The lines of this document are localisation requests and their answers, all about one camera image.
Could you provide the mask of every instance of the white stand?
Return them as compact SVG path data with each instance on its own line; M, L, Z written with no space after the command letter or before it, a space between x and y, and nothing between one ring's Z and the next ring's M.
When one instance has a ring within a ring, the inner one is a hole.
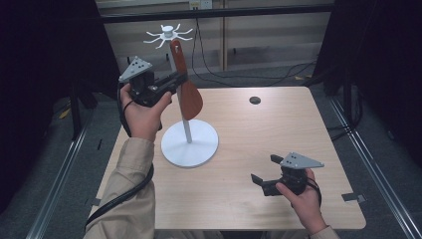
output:
M174 38L184 39L178 36L180 33L173 31L171 26L161 26L163 33L151 34L151 36L158 36L157 39L145 42L152 43L161 39L160 48L165 41L171 41ZM173 54L170 47L168 48L168 56L170 59L171 70L176 71L174 65ZM180 102L180 87L177 89L177 97ZM218 134L211 124L208 122L192 119L186 120L182 116L182 121L172 125L164 134L161 141L161 150L165 158L172 164L180 167L197 167L207 162L214 155L218 146Z
M187 142L183 121L171 126L164 134L161 150L165 158L180 167L196 167L214 155L218 146L217 131L208 122L189 121L192 142Z

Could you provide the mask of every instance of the person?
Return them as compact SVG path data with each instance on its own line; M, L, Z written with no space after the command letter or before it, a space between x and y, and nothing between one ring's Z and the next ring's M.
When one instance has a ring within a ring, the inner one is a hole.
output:
M171 93L166 93L154 107L146 108L131 103L129 92L130 84L126 84L120 90L120 101L123 107L127 106L124 114L131 137L121 148L100 206L129 191L145 178L152 165L161 114L171 103ZM308 176L315 180L310 169ZM303 194L296 196L284 184L278 183L276 186L291 201L311 238L338 238L332 228L325 224L319 210L317 193L311 187L308 186ZM150 181L135 196L88 224L84 238L223 238L219 232L157 232L154 221L154 184Z

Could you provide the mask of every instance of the wooden table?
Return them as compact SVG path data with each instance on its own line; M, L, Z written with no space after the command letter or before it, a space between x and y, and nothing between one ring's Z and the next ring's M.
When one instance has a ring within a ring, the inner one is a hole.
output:
M156 229L303 228L285 197L266 197L251 181L251 173L264 180L280 178L280 167L270 161L270 154L286 156L290 151L325 164L314 172L326 223L334 229L365 226L358 203L344 202L341 197L352 190L308 88L208 89L200 93L204 107L196 119L214 126L219 145L214 156L196 168L180 168L164 158L161 138L181 121L177 97L173 96L155 141ZM261 103L251 104L250 97L259 97ZM98 198L102 198L126 139L122 129Z

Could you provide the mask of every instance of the sleeve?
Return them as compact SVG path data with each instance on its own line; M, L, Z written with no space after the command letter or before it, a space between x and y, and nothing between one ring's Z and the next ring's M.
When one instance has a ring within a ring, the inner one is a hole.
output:
M129 138L121 149L100 206L139 184L150 169L153 157L153 142ZM153 238L154 222L155 194L151 181L135 196L91 222L84 238Z
M339 239L339 237L330 226L327 226L317 234L312 235L311 239Z

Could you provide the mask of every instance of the brown object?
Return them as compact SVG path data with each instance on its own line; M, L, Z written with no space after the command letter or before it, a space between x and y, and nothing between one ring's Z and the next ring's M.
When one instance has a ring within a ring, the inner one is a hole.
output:
M184 60L182 46L178 40L172 40L170 43L171 53L174 64L179 74L187 74L186 62ZM203 102L201 94L195 85L189 79L181 85L180 109L185 120L192 120L202 110Z

